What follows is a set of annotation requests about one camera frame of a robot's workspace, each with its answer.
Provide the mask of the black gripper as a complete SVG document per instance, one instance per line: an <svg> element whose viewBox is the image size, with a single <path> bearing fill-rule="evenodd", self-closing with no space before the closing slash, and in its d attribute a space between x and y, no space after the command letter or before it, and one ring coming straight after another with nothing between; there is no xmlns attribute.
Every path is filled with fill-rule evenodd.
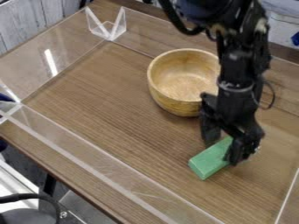
<svg viewBox="0 0 299 224"><path fill-rule="evenodd" d="M255 113L259 108L265 83L246 84L245 87L219 81L217 95L202 93L201 137L207 147L221 139L221 132L233 137L225 160L234 166L257 153L265 131L258 124Z"/></svg>

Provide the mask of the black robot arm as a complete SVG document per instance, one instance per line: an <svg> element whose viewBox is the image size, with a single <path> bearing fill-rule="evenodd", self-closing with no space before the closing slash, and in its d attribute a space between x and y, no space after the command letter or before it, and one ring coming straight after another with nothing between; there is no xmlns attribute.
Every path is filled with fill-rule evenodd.
<svg viewBox="0 0 299 224"><path fill-rule="evenodd" d="M211 144L221 133L233 137L223 160L231 165L257 153L266 135L257 120L263 90L271 87L270 24L259 0L158 0L181 33L205 33L217 43L218 93L201 94L201 135Z"/></svg>

